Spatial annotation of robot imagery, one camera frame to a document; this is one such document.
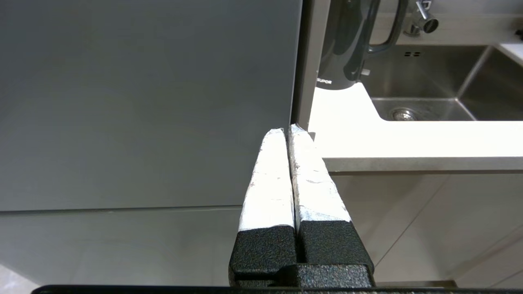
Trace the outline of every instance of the sink overflow hole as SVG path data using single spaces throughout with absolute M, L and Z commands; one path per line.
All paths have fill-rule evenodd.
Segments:
M 405 54 L 403 56 L 405 57 L 418 57 L 420 56 L 422 53 L 421 52 L 405 52 Z

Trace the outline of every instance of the electric kettle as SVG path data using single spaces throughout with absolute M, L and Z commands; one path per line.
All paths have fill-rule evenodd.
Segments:
M 341 90 L 354 85 L 366 57 L 396 44 L 408 1 L 398 0 L 396 17 L 385 43 L 370 46 L 380 0 L 331 0 L 316 87 Z

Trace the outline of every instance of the kettle handle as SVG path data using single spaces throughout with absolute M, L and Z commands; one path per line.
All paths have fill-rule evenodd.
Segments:
M 367 50 L 368 53 L 378 53 L 387 50 L 388 48 L 396 44 L 397 39 L 400 37 L 403 19 L 407 14 L 408 1 L 409 0 L 398 0 L 396 17 L 394 19 L 394 24 L 392 25 L 392 30 L 389 34 L 389 37 L 387 38 L 387 41 L 376 46 L 369 45 L 369 49 Z

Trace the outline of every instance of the sink drain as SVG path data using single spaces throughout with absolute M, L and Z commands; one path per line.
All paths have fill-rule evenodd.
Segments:
M 414 112 L 408 108 L 397 108 L 391 111 L 392 120 L 396 121 L 415 121 L 417 120 Z

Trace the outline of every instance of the stainless steel sink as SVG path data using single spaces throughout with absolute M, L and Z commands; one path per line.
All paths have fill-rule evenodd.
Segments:
M 486 46 L 394 46 L 361 81 L 385 120 L 523 120 L 523 67 Z

